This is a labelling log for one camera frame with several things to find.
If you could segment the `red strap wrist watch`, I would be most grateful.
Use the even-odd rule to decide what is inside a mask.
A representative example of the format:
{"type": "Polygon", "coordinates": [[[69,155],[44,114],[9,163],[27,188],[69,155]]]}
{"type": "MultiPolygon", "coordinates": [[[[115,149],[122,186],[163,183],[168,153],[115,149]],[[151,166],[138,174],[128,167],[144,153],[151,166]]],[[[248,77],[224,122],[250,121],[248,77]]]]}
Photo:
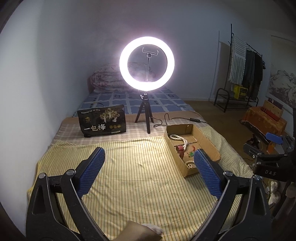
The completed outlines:
{"type": "Polygon", "coordinates": [[[176,146],[176,151],[177,151],[177,153],[179,154],[179,157],[180,157],[181,159],[183,159],[183,158],[184,158],[184,152],[185,152],[185,150],[184,150],[184,146],[183,146],[183,145],[177,145],[177,146],[176,146]]]}

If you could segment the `landscape painting scroll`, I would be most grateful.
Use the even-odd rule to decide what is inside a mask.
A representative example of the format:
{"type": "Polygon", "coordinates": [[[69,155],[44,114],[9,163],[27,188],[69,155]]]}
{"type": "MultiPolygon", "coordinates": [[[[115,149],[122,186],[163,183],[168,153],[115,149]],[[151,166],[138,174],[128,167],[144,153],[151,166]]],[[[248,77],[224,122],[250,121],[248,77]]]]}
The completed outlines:
{"type": "Polygon", "coordinates": [[[269,95],[282,102],[286,109],[295,108],[295,42],[271,37],[269,95]]]}

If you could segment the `yellow box on rack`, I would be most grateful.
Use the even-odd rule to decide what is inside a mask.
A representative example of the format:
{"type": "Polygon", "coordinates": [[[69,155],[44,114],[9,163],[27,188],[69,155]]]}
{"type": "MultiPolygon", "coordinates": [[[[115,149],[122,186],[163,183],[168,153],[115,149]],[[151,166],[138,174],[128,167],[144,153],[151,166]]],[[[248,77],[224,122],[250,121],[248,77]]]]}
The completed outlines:
{"type": "Polygon", "coordinates": [[[244,88],[240,85],[234,84],[233,86],[233,93],[234,93],[234,98],[237,100],[245,100],[248,94],[248,89],[244,88]]]}

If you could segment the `black clothes rack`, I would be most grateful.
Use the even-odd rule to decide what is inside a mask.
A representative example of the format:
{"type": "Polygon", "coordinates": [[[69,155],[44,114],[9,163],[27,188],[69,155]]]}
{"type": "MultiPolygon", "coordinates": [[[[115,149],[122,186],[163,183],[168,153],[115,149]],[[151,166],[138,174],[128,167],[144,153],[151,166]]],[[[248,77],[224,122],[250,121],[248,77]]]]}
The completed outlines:
{"type": "Polygon", "coordinates": [[[261,64],[260,74],[265,70],[265,62],[262,54],[256,51],[248,42],[244,41],[230,27],[230,50],[224,85],[216,90],[214,105],[223,113],[228,110],[245,110],[253,106],[258,106],[258,92],[251,93],[252,84],[255,76],[256,59],[261,64]],[[234,98],[233,86],[240,85],[248,89],[245,100],[234,98]]]}

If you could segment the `plaid beige bed sheet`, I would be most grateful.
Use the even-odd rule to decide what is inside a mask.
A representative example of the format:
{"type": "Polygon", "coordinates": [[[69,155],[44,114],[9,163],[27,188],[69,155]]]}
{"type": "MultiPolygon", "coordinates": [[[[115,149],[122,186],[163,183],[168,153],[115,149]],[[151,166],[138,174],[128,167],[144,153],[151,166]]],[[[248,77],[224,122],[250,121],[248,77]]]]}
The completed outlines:
{"type": "Polygon", "coordinates": [[[195,124],[197,127],[208,126],[209,124],[195,111],[172,111],[168,113],[154,113],[154,123],[151,123],[151,133],[147,133],[145,116],[142,114],[135,123],[135,114],[127,114],[126,132],[113,135],[103,135],[86,138],[81,132],[78,118],[66,118],[53,138],[52,144],[57,141],[64,141],[78,145],[105,143],[114,141],[126,141],[139,138],[163,136],[166,125],[195,124]]]}

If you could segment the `open cardboard box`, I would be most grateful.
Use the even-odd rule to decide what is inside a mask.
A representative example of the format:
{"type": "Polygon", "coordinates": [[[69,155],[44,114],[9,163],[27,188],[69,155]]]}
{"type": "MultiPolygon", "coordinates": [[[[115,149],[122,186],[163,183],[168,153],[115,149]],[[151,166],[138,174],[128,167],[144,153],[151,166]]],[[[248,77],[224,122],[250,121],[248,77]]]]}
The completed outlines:
{"type": "Polygon", "coordinates": [[[186,178],[198,173],[194,164],[194,153],[203,149],[214,162],[221,159],[220,153],[212,142],[193,124],[170,125],[166,127],[164,137],[173,155],[181,175],[186,178]],[[184,158],[181,159],[176,151],[177,145],[184,146],[184,158]]]}

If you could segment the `yellow striped cloth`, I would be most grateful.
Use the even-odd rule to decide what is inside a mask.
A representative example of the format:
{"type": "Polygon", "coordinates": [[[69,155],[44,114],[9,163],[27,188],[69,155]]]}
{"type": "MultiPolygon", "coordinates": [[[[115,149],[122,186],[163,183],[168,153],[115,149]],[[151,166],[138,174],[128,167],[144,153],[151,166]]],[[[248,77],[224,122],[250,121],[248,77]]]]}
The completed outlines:
{"type": "Polygon", "coordinates": [[[37,163],[37,173],[61,175],[98,146],[105,149],[105,163],[83,201],[108,238],[129,220],[162,228],[164,240],[193,236],[216,198],[199,174],[181,175],[164,136],[90,145],[58,141],[37,163]]]}

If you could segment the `black printed snack bag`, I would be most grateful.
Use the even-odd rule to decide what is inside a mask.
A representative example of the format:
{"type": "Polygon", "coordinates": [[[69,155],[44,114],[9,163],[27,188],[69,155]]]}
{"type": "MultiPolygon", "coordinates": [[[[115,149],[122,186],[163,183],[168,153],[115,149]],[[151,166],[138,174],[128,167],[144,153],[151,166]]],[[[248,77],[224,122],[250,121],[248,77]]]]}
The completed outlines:
{"type": "Polygon", "coordinates": [[[77,111],[84,137],[113,135],[126,132],[125,106],[89,108],[77,111]]]}

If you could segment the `blue checkered bedspread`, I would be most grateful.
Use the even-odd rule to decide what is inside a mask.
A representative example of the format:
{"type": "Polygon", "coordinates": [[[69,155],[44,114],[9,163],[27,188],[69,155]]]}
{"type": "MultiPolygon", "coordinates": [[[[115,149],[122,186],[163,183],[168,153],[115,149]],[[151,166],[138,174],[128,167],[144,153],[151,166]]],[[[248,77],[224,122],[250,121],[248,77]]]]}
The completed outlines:
{"type": "MultiPolygon", "coordinates": [[[[193,108],[179,98],[177,94],[165,87],[150,91],[148,97],[153,113],[193,110],[193,108]]],[[[124,105],[126,114],[137,114],[141,103],[140,94],[135,89],[128,91],[92,92],[78,109],[83,110],[124,105]]]]}

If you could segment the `black mini tripod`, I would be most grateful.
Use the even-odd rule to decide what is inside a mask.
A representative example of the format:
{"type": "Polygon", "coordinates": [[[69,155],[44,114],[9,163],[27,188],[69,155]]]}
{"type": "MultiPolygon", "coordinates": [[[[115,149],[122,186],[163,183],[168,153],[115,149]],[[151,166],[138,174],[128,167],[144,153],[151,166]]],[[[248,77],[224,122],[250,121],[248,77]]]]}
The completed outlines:
{"type": "Polygon", "coordinates": [[[150,123],[154,123],[154,118],[152,116],[152,109],[151,109],[151,105],[149,102],[149,97],[147,93],[141,94],[140,95],[140,99],[142,100],[142,103],[139,107],[138,113],[137,113],[137,117],[135,119],[135,123],[138,122],[139,117],[142,113],[145,114],[145,123],[147,126],[147,133],[150,134],[151,133],[151,125],[150,123]]]}

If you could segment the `phone holder clip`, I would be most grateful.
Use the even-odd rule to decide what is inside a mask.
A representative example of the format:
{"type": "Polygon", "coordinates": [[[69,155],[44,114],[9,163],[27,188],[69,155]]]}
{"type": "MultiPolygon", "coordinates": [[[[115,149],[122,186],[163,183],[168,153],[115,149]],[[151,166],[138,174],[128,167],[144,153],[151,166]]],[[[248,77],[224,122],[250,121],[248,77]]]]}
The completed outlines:
{"type": "Polygon", "coordinates": [[[147,71],[146,71],[145,81],[148,82],[149,81],[149,63],[150,63],[150,59],[151,59],[152,56],[157,56],[159,51],[157,50],[156,52],[150,52],[150,51],[146,51],[144,49],[144,47],[143,47],[142,52],[145,53],[146,56],[147,56],[147,71]]]}

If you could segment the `folded floral quilt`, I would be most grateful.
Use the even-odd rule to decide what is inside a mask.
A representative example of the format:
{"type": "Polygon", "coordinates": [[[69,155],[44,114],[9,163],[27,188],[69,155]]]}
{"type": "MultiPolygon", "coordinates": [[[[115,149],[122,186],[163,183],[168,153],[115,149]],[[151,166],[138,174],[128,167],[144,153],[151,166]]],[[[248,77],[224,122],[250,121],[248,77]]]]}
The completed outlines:
{"type": "MultiPolygon", "coordinates": [[[[147,65],[145,63],[129,62],[128,71],[134,79],[145,81],[147,65]]],[[[106,64],[100,67],[90,76],[90,84],[96,92],[133,90],[122,77],[117,64],[106,64]]]]}

